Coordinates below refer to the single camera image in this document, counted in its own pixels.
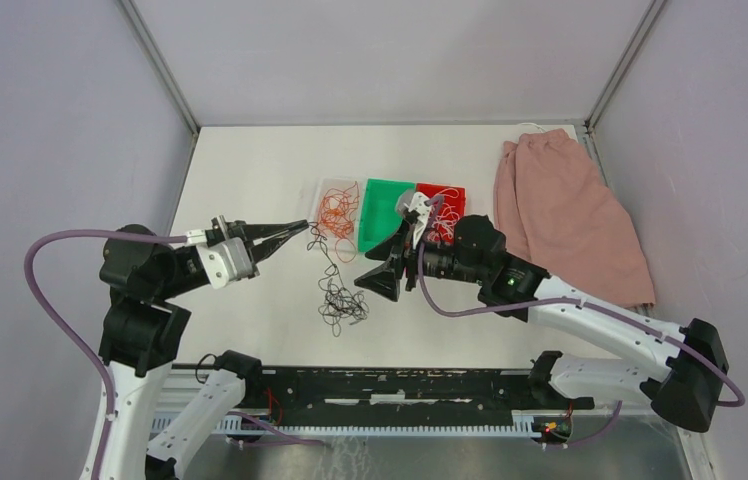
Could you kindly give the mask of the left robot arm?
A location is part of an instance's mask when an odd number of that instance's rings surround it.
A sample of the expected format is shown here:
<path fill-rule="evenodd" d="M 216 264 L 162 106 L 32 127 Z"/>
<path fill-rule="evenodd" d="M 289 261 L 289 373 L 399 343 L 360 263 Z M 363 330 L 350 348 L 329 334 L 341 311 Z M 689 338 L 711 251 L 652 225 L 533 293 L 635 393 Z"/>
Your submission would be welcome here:
<path fill-rule="evenodd" d="M 93 435 L 98 446 L 88 454 L 83 478 L 181 479 L 231 410 L 262 399 L 261 361 L 226 351 L 182 412 L 159 435 L 151 434 L 191 317 L 172 298 L 257 277 L 259 263 L 307 227 L 305 220 L 248 224 L 218 216 L 210 228 L 178 239 L 164 239 L 141 225 L 110 235 L 99 272 L 111 305 L 98 350 L 105 375 Z"/>

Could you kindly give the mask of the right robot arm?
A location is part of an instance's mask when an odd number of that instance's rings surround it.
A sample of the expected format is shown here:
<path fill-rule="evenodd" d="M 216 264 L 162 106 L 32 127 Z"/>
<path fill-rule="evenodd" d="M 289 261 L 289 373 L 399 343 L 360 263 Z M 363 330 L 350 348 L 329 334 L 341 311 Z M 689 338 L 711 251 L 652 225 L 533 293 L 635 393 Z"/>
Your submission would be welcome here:
<path fill-rule="evenodd" d="M 729 378 L 718 329 L 694 318 L 682 326 L 619 307 L 587 294 L 505 248 L 505 236 L 482 215 L 468 215 L 450 244 L 424 239 L 415 214 L 366 253 L 379 266 L 355 286 L 390 301 L 402 291 L 424 288 L 427 278 L 476 284 L 480 307 L 446 311 L 460 318 L 495 313 L 572 335 L 610 353 L 584 359 L 558 351 L 535 361 L 527 382 L 530 400 L 552 408 L 565 399 L 606 399 L 646 404 L 682 429 L 710 430 L 717 408 L 745 399 Z"/>

